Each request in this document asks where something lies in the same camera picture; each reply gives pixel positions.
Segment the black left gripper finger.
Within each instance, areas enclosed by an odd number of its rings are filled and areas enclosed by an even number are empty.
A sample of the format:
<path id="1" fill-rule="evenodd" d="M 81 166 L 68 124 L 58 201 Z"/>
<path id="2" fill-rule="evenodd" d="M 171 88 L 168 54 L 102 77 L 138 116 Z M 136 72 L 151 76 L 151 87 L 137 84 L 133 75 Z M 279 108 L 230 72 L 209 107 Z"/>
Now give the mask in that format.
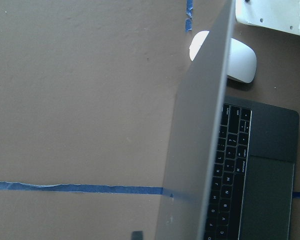
<path id="1" fill-rule="evenodd" d="M 143 240 L 143 231 L 142 230 L 133 231 L 131 233 L 131 240 Z"/>

